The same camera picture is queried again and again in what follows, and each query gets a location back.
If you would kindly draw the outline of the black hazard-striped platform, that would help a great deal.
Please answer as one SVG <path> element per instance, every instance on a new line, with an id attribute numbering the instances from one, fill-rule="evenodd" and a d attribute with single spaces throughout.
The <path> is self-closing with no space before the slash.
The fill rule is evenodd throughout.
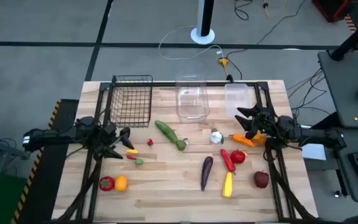
<path id="1" fill-rule="evenodd" d="M 68 144 L 61 144 L 35 153 L 11 224 L 47 224 L 52 219 L 67 151 Z"/>

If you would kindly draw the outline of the purple eggplant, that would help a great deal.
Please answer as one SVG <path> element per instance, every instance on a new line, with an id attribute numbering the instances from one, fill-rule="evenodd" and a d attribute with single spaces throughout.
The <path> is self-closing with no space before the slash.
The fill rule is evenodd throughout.
<path id="1" fill-rule="evenodd" d="M 203 162 L 203 166 L 202 166 L 202 170 L 201 170 L 200 186 L 201 186 L 202 191 L 205 191 L 206 184 L 207 184 L 207 181 L 208 181 L 209 173 L 211 172 L 212 165 L 213 165 L 213 158 L 211 156 L 206 157 L 204 162 Z"/>

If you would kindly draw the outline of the translucent low plastic container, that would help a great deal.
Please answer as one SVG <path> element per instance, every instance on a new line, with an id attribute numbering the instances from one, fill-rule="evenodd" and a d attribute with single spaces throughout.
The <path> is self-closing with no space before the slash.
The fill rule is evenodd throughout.
<path id="1" fill-rule="evenodd" d="M 241 115 L 237 108 L 250 108 L 248 86 L 245 83 L 230 83 L 225 85 L 225 109 L 226 115 L 233 118 Z"/>

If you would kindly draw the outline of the orange citrus fruit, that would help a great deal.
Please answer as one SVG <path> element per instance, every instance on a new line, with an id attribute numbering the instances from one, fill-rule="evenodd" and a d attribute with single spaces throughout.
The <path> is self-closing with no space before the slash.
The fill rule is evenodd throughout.
<path id="1" fill-rule="evenodd" d="M 115 179 L 115 190 L 118 192 L 125 192 L 128 188 L 128 179 L 124 175 L 119 175 Z"/>

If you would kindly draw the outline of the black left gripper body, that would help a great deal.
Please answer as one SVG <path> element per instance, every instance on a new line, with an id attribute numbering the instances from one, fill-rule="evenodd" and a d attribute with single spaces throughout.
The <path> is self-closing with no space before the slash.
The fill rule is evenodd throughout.
<path id="1" fill-rule="evenodd" d="M 99 160 L 104 158 L 102 156 L 102 150 L 104 146 L 109 146 L 112 149 L 115 149 L 115 144 L 119 138 L 116 137 L 116 128 L 113 125 L 106 127 L 99 126 L 96 130 L 96 134 L 92 139 L 92 151 L 93 158 Z"/>

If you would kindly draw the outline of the green lime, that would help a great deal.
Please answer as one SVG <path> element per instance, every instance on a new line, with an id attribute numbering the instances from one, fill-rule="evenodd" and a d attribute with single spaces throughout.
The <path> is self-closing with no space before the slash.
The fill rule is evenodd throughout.
<path id="1" fill-rule="evenodd" d="M 185 138 L 185 139 L 178 139 L 177 141 L 176 141 L 176 143 L 175 143 L 175 145 L 176 145 L 176 147 L 177 147 L 177 149 L 179 150 L 179 151 L 184 151 L 185 150 L 185 148 L 186 148 L 186 146 L 187 146 L 187 138 Z"/>

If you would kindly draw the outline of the red tomato green stem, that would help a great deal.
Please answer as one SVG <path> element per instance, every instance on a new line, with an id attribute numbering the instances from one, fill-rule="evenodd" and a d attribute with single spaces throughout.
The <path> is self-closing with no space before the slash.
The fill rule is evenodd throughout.
<path id="1" fill-rule="evenodd" d="M 230 158 L 235 164 L 242 164 L 247 156 L 244 155 L 243 151 L 235 150 L 231 152 Z"/>

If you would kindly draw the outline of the orange carrot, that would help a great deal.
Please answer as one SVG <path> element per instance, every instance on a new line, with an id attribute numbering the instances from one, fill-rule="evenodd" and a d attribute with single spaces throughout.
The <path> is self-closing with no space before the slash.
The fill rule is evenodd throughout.
<path id="1" fill-rule="evenodd" d="M 255 144 L 250 139 L 247 139 L 240 134 L 231 134 L 229 135 L 229 138 L 238 144 L 242 144 L 247 147 L 255 147 Z"/>

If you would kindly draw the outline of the long red pepper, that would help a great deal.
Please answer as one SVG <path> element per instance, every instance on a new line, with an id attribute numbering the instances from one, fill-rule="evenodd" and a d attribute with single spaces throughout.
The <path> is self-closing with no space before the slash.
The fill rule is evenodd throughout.
<path id="1" fill-rule="evenodd" d="M 221 156 L 223 157 L 224 163 L 228 169 L 229 172 L 235 172 L 236 167 L 233 163 L 233 161 L 230 158 L 230 155 L 225 149 L 220 150 Z"/>

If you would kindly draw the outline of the yellow power plug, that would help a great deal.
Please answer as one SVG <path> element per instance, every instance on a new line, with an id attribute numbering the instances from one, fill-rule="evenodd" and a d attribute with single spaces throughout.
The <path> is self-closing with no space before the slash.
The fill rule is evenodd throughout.
<path id="1" fill-rule="evenodd" d="M 229 75 L 228 71 L 227 71 L 227 64 L 228 64 L 228 59 L 226 57 L 221 57 L 219 58 L 219 63 L 223 66 L 224 69 L 224 73 L 226 76 Z"/>

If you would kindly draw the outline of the white paper sheet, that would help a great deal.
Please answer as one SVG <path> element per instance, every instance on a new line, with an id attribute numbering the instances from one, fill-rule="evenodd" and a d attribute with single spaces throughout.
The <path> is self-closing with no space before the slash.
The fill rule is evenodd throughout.
<path id="1" fill-rule="evenodd" d="M 324 146 L 322 144 L 306 144 L 301 147 L 304 159 L 326 160 Z"/>

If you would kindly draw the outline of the yellow corn cob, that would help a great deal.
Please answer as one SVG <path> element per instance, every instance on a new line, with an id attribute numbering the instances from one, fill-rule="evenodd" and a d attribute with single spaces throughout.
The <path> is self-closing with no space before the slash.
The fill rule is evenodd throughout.
<path id="1" fill-rule="evenodd" d="M 222 196 L 224 198 L 230 198 L 232 195 L 232 191 L 233 191 L 233 173 L 228 172 L 224 180 Z"/>

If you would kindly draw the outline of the green cucumber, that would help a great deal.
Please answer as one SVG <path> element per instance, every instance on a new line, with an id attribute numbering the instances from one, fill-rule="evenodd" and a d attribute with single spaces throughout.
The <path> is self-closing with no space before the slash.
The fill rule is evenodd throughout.
<path id="1" fill-rule="evenodd" d="M 160 132 L 172 143 L 176 144 L 178 142 L 178 137 L 167 124 L 162 121 L 156 120 L 154 122 L 156 127 L 160 130 Z"/>

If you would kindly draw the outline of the dark red apple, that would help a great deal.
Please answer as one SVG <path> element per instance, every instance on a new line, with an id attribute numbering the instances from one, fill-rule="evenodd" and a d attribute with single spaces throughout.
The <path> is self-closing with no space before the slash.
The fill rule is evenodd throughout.
<path id="1" fill-rule="evenodd" d="M 257 171 L 254 174 L 254 182 L 258 188 L 264 189 L 269 184 L 269 175 L 266 172 Z"/>

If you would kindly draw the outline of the red bell pepper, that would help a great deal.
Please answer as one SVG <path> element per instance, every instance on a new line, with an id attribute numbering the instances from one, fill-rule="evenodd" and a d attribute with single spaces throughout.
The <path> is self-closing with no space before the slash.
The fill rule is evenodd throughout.
<path id="1" fill-rule="evenodd" d="M 99 181 L 99 188 L 104 192 L 114 190 L 115 180 L 110 176 L 102 177 Z"/>

